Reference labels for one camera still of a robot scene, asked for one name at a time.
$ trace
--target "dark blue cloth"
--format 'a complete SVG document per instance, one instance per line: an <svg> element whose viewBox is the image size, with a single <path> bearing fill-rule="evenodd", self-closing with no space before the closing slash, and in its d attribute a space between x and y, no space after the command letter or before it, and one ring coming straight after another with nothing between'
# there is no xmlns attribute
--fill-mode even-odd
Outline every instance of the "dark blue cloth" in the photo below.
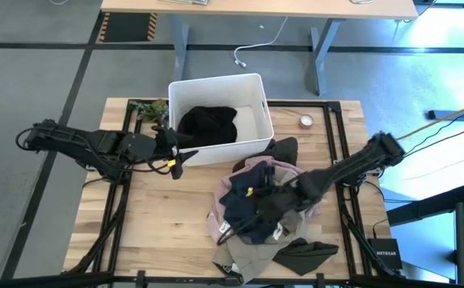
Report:
<svg viewBox="0 0 464 288"><path fill-rule="evenodd" d="M261 189L272 182L274 167L268 166L266 161L259 162L250 171L237 174L230 178L230 191L219 202L224 205L223 218L235 229L251 221L257 216L257 204L255 197L247 197L250 187ZM249 243L257 245L272 235L277 227L277 221L265 222L261 218L237 232L241 239L249 239Z"/></svg>

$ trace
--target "black cloth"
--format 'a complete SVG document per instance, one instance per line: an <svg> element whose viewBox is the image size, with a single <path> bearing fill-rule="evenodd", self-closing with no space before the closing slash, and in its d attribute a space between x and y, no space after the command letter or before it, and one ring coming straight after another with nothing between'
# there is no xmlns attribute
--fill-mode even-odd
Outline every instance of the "black cloth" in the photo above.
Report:
<svg viewBox="0 0 464 288"><path fill-rule="evenodd" d="M223 218L235 227L234 232L248 244L263 244L277 227L277 219L263 221L257 216L257 205L254 196L247 197L248 188L261 189L271 184L274 167L266 161L261 161L250 171L230 177L230 191L219 202L224 205Z"/></svg>
<svg viewBox="0 0 464 288"><path fill-rule="evenodd" d="M193 107L182 116L177 132L193 136L179 148L194 148L235 142L238 131L232 121L238 112L230 107Z"/></svg>
<svg viewBox="0 0 464 288"><path fill-rule="evenodd" d="M305 239L298 238L280 250L274 256L273 261L303 276L316 270L337 251L338 246L336 245L322 242L307 243Z"/></svg>
<svg viewBox="0 0 464 288"><path fill-rule="evenodd" d="M249 156L248 158L258 156L273 156L274 160L289 163L296 166L298 160L298 140L294 137L285 138L280 141L271 139L267 148L260 153ZM233 172L239 171L245 167L245 158L234 165Z"/></svg>

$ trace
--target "concrete floor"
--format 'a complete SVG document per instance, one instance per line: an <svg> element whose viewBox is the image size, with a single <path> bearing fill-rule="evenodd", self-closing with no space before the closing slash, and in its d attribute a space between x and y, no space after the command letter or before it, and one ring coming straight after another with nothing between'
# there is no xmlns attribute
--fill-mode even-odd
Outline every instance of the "concrete floor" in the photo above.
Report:
<svg viewBox="0 0 464 288"><path fill-rule="evenodd" d="M99 7L99 0L69 0L61 6L47 0L0 0L0 42L87 42ZM184 20L191 24L191 43L249 44L269 41L282 18L188 15ZM308 29L323 23L290 18L278 44L309 45ZM348 21L333 45L464 47L464 10L433 8L412 23L400 22L396 30L397 25L390 20ZM160 15L154 43L170 43L168 28ZM14 136L34 122L59 118L81 56L81 50L0 50L0 269L44 156L19 150ZM248 63L246 69L233 63L231 52L190 51L185 78L255 72L262 76L268 98L314 98L310 53L242 51L239 56ZM167 97L173 62L174 52L166 50L94 51L69 125L96 129L108 97ZM403 134L426 123L426 110L464 107L464 54L332 53L326 73L330 91L324 98L362 101L369 133ZM439 137L463 129L464 123L455 123ZM433 132L402 144L412 147ZM439 161L430 161L437 155ZM464 183L464 162L440 170L463 159L464 135L387 170L382 185L396 194L425 198ZM84 178L73 160L57 156L16 277L59 273ZM401 247L409 247L407 235L420 234L419 227L392 232ZM433 227L449 230L450 223L444 219ZM423 234L431 246L454 247L452 238L440 242L433 237L438 233ZM410 255L404 249L402 254ZM405 260L418 261L411 256Z"/></svg>

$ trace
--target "black box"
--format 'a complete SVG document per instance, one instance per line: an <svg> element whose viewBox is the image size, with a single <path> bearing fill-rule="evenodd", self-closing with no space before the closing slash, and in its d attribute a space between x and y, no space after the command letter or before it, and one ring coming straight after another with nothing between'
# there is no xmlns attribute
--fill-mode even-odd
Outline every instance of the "black box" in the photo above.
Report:
<svg viewBox="0 0 464 288"><path fill-rule="evenodd" d="M369 239L376 255L391 269L402 269L401 255L396 239Z"/></svg>

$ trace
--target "wooden table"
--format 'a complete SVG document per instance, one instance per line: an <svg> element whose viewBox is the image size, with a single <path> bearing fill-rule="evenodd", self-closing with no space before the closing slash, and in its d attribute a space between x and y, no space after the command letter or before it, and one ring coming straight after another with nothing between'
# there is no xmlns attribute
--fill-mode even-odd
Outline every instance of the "wooden table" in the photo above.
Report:
<svg viewBox="0 0 464 288"><path fill-rule="evenodd" d="M317 28L310 28L317 95L326 93L324 72L326 52L330 48L339 25L345 19L413 19L418 16L413 0L373 0L368 4L353 4L350 0L209 0L207 6L160 0L103 0L101 10L103 12L168 14L176 56L174 81L182 80L189 33L189 27L182 24L180 14L328 18L321 36Z"/></svg>
<svg viewBox="0 0 464 288"><path fill-rule="evenodd" d="M107 99L101 129L122 128L127 100ZM368 139L362 108L360 102L352 101L341 102L341 106L350 152L354 153L363 148ZM298 139L298 167L312 170L330 166L321 108L271 107L270 113L276 139L289 136ZM315 124L310 130L298 127L297 120L300 114L310 114L314 117ZM340 151L337 124L333 119L332 123L337 151ZM142 126L143 133L151 133L149 129L149 125ZM136 276L138 270L144 270L151 277L222 278L223 274L211 262L216 244L207 231L206 216L213 204L218 180L231 173L232 165L232 162L228 162L185 167L182 178L176 181L170 176L133 173L116 275ZM97 174L88 173L87 181L96 178L99 178ZM83 190L64 270L77 264L98 237L108 188L108 183L96 182ZM364 185L358 197L366 236L372 237L372 225L386 219L382 196L372 186ZM321 214L309 220L310 228L306 238L311 242L338 245L338 253L320 265L314 273L302 277L273 262L260 278L315 278L316 273L323 273L325 279L350 278L334 188L328 191L320 205ZM378 224L376 233L380 238L389 238L388 223ZM352 239L356 269L361 273L358 244L353 237ZM102 267L107 267L109 261L109 244L110 241L105 249Z"/></svg>

